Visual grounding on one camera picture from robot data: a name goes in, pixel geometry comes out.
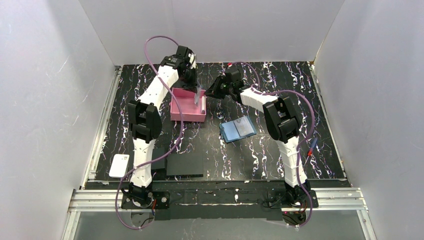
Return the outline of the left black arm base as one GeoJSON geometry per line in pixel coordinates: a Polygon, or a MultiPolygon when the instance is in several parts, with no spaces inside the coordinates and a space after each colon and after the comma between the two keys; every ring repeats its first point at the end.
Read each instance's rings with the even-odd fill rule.
{"type": "Polygon", "coordinates": [[[118,203],[120,208],[125,210],[163,210],[170,207],[170,193],[167,191],[153,191],[149,192],[144,199],[125,194],[122,196],[122,200],[118,200],[118,203]]]}

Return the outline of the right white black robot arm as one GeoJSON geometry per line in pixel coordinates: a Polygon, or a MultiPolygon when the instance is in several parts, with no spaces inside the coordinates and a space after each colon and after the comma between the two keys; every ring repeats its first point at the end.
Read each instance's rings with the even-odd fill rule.
{"type": "Polygon", "coordinates": [[[304,172],[299,151],[301,120],[289,97],[262,93],[245,85],[238,68],[228,68],[205,91],[215,99],[229,96],[237,103],[264,114],[266,128],[276,142],[284,169],[286,198],[292,203],[311,198],[311,186],[304,172]]]}

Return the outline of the pink plastic tray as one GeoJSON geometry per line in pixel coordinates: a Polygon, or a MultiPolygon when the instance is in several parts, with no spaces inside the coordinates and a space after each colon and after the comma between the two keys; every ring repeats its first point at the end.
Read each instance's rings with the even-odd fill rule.
{"type": "MultiPolygon", "coordinates": [[[[177,102],[180,104],[182,110],[182,118],[184,122],[203,123],[205,121],[206,115],[200,114],[200,103],[198,106],[194,104],[194,92],[176,87],[172,89],[172,92],[176,97],[176,100],[172,98],[170,103],[170,119],[172,121],[181,120],[181,115],[177,106],[177,102]]],[[[205,96],[204,93],[205,90],[202,89],[200,98],[205,96]]]]}

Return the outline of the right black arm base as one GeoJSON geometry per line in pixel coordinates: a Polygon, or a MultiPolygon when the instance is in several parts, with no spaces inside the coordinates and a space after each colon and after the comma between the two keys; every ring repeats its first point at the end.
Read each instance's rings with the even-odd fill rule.
{"type": "Polygon", "coordinates": [[[296,198],[285,191],[267,191],[262,206],[269,209],[295,208],[299,211],[305,211],[312,203],[313,208],[319,206],[316,193],[310,192],[311,201],[306,195],[296,198]]]}

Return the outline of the translucent credit card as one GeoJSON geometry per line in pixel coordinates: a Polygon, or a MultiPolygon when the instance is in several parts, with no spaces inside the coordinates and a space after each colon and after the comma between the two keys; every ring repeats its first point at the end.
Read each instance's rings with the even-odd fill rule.
{"type": "Polygon", "coordinates": [[[200,87],[200,86],[197,86],[196,91],[195,91],[195,93],[194,93],[194,104],[195,104],[196,106],[198,106],[198,105],[199,105],[199,103],[200,103],[200,99],[201,99],[201,91],[202,91],[201,87],[200,87]]]}

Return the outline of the blue leather card holder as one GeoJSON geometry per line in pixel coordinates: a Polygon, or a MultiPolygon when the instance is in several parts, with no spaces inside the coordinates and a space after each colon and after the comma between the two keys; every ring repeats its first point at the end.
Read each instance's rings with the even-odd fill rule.
{"type": "Polygon", "coordinates": [[[242,116],[238,119],[219,124],[220,135],[226,143],[231,143],[245,139],[257,134],[249,116],[242,116]]]}

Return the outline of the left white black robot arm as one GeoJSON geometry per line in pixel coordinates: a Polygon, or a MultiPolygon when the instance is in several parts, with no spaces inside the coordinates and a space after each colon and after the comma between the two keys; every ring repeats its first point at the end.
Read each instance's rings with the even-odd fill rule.
{"type": "Polygon", "coordinates": [[[141,205],[150,199],[148,187],[153,180],[150,161],[155,141],[162,131],[158,108],[177,81],[181,82],[183,89],[198,93],[196,56],[182,45],[178,46],[175,54],[164,57],[151,84],[138,99],[127,105],[134,155],[133,172],[125,195],[141,205]]]}

